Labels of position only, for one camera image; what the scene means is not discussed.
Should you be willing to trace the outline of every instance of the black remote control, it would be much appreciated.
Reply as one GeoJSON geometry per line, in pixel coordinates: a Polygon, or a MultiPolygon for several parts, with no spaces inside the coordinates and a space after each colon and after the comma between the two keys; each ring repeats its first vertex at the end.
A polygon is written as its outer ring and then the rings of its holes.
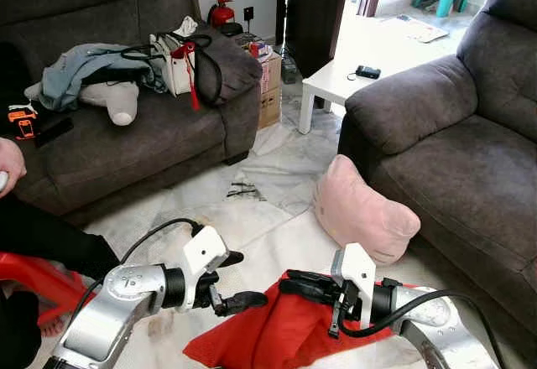
{"type": "Polygon", "coordinates": [[[376,80],[380,76],[380,69],[374,69],[372,67],[367,67],[365,65],[359,65],[356,69],[356,75],[362,77],[373,78],[376,80]]]}

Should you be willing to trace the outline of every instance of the cardboard box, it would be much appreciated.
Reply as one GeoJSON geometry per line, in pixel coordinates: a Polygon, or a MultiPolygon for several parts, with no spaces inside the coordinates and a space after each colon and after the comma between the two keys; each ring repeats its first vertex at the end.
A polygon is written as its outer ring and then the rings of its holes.
{"type": "Polygon", "coordinates": [[[264,128],[279,122],[280,114],[281,100],[279,98],[279,87],[261,94],[258,128],[264,128]]]}
{"type": "Polygon", "coordinates": [[[282,70],[282,58],[277,53],[273,53],[267,60],[261,63],[263,76],[261,77],[261,93],[268,92],[280,85],[282,70]]]}

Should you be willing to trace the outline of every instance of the gray sofa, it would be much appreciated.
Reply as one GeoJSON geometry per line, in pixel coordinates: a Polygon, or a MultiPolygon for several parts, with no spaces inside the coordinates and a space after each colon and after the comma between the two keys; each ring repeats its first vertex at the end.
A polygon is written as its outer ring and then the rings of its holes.
{"type": "MultiPolygon", "coordinates": [[[[146,44],[186,15],[201,20],[197,0],[0,0],[0,9],[0,42],[17,47],[34,81],[76,44],[146,44]]],[[[65,114],[74,123],[69,132],[42,148],[21,142],[28,175],[16,195],[80,224],[222,160],[245,158],[258,126],[260,65],[203,23],[196,32],[213,37],[206,52],[222,70],[218,107],[194,112],[190,94],[175,99],[141,88],[136,120],[116,127],[105,108],[82,105],[65,114]]],[[[214,86],[212,70],[204,71],[200,81],[214,86]]]]}
{"type": "Polygon", "coordinates": [[[373,83],[346,109],[339,152],[535,337],[537,0],[488,0],[457,55],[373,83]]]}

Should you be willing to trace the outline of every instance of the light blue jacket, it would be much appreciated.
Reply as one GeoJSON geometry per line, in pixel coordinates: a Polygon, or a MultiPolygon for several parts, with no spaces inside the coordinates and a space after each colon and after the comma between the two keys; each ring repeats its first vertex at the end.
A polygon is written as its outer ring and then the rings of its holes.
{"type": "Polygon", "coordinates": [[[146,61],[124,59],[119,52],[125,48],[127,46],[120,44],[80,44],[69,49],[52,66],[43,70],[39,100],[44,107],[53,111],[76,109],[82,79],[103,67],[142,69],[145,86],[157,92],[166,92],[160,71],[154,71],[146,61]]]}

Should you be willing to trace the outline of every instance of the stuffed toy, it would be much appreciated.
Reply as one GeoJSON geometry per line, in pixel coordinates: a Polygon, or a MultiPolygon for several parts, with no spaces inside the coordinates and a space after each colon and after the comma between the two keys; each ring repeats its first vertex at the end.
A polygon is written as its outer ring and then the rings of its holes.
{"type": "Polygon", "coordinates": [[[420,218],[409,207],[369,187],[344,155],[334,158],[317,184],[314,204],[328,235],[341,246],[360,243],[379,266],[399,260],[420,230],[420,218]]]}
{"type": "MultiPolygon", "coordinates": [[[[31,101],[38,99],[40,82],[24,90],[31,101]]],[[[117,126],[127,126],[136,117],[139,88],[134,82],[102,82],[82,87],[78,99],[89,105],[105,107],[117,126]]]]}

